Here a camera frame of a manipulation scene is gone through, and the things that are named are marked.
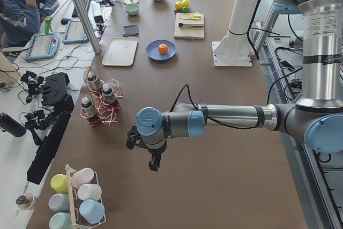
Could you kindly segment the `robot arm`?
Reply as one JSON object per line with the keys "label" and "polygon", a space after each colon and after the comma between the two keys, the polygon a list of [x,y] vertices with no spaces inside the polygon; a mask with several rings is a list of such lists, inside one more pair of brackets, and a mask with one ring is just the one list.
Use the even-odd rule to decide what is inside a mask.
{"label": "robot arm", "polygon": [[147,149],[157,171],[167,140],[197,137],[217,123],[234,129],[267,128],[284,132],[320,153],[342,150],[342,0],[274,0],[281,13],[304,15],[302,95],[293,104],[206,105],[175,102],[168,112],[146,107],[136,115],[126,146]]}

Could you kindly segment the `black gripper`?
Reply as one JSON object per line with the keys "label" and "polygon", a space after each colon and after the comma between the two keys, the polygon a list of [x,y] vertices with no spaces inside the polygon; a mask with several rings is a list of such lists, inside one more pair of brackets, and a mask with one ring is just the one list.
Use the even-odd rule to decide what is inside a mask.
{"label": "black gripper", "polygon": [[135,146],[147,149],[152,155],[148,163],[151,171],[157,172],[160,168],[162,154],[167,148],[167,141],[158,135],[141,135],[136,126],[133,126],[127,133],[126,147],[132,150]]}

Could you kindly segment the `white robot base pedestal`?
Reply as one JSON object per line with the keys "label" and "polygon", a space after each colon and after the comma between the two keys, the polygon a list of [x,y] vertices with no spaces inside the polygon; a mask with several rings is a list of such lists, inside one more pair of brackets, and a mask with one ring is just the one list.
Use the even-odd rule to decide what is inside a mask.
{"label": "white robot base pedestal", "polygon": [[235,0],[226,36],[212,42],[216,67],[250,67],[252,61],[248,36],[259,0]]}

